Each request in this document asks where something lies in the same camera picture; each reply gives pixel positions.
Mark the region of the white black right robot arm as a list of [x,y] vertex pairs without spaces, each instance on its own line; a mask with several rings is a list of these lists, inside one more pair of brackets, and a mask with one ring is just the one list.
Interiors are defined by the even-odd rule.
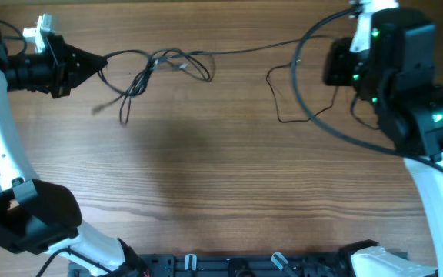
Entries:
[[335,42],[323,80],[350,86],[371,104],[377,129],[403,156],[427,215],[437,265],[401,265],[355,253],[356,272],[443,276],[443,85],[435,83],[436,27],[423,12],[395,1],[353,1],[357,29]]

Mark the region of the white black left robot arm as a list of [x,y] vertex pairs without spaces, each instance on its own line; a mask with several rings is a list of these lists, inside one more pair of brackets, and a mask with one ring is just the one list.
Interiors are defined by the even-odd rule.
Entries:
[[34,53],[10,55],[0,30],[0,248],[18,254],[62,256],[93,276],[147,276],[148,266],[121,239],[85,222],[73,194],[42,181],[18,135],[11,91],[43,92],[53,98],[70,91],[106,66],[103,56],[67,44],[49,14],[17,33]]

